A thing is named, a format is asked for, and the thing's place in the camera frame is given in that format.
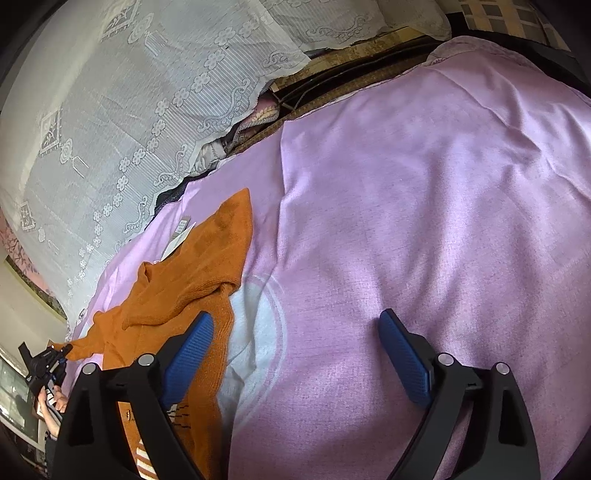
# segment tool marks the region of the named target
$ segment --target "glass panel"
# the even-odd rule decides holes
[[[0,414],[36,442],[39,422],[33,415],[33,400],[25,379],[0,358]]]

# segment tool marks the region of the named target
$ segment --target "pink bedsheet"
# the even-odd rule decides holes
[[[590,161],[588,100],[455,39],[190,184],[108,265],[89,311],[127,296],[183,215],[201,222],[248,187],[219,395],[230,479],[387,478],[421,417],[379,344],[392,307],[464,364],[510,364],[550,480],[591,424]]]

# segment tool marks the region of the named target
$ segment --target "paper tag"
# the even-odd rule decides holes
[[[173,254],[173,252],[178,248],[178,246],[180,244],[182,244],[187,239],[187,237],[189,236],[189,233],[191,232],[191,230],[193,230],[193,227],[195,225],[196,225],[195,223],[192,224],[189,228],[187,228],[178,237],[172,239],[172,241],[166,247],[166,250],[164,250],[164,253],[162,254],[162,258],[160,259],[160,261],[163,261],[164,259],[168,258],[170,255]]]
[[[187,225],[189,224],[189,221],[190,220],[191,220],[191,217],[183,217],[183,218],[181,218],[181,221],[178,223],[177,229],[173,232],[173,235],[171,237],[171,240],[174,240],[181,233],[184,232],[184,230],[187,228]]]

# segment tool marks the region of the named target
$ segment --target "black plastic bracket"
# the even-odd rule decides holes
[[[118,402],[129,402],[139,434],[161,479],[204,480],[160,404],[166,366],[200,320],[160,351],[145,353],[125,368],[83,367],[57,440],[55,480],[140,479],[125,437]]]
[[[379,333],[411,399],[422,399],[425,392],[432,398],[388,480],[435,477],[466,400],[473,402],[473,410],[450,480],[540,480],[534,432],[508,365],[500,362],[484,370],[465,367],[449,353],[433,355],[434,351],[425,346],[426,339],[409,333],[392,310],[381,315]],[[429,378],[434,375],[428,384],[422,365],[430,366],[425,367],[433,372]]]

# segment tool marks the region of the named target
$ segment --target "white lace curtain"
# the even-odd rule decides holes
[[[69,319],[270,81],[403,25],[450,33],[434,0],[69,0],[0,116],[0,205]]]

